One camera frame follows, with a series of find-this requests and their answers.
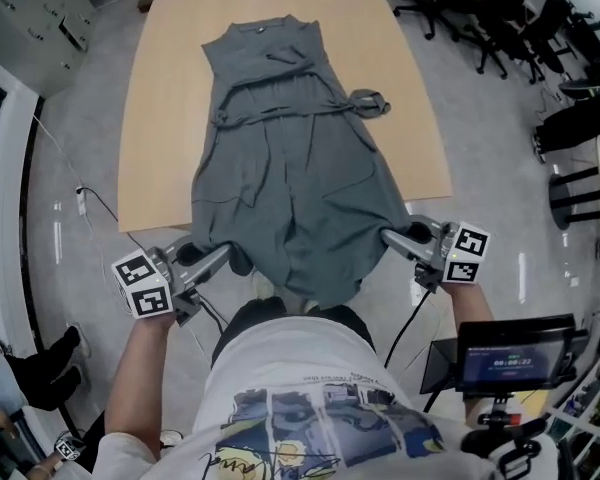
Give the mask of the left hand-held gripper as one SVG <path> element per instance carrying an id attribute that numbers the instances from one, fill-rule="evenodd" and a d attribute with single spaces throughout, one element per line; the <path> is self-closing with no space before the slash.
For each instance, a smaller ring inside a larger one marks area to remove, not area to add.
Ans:
<path id="1" fill-rule="evenodd" d="M 188 240 L 177 240 L 165 248 L 137 249 L 114 262 L 111 272 L 136 320 L 172 313 L 184 326 L 201 309 L 199 297 L 188 287 L 208 282 L 225 264 L 242 277 L 253 270 L 252 261 L 233 244 L 204 256 Z"/>

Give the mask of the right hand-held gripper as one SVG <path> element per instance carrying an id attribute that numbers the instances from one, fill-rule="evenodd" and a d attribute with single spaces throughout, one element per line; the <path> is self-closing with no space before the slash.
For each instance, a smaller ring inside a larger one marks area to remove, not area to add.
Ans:
<path id="1" fill-rule="evenodd" d="M 435 292 L 444 283 L 476 283 L 491 234 L 466 222 L 439 223 L 417 215 L 408 228 L 408 236 L 383 229 L 381 239 L 389 248 L 414 261 L 415 281 Z"/>

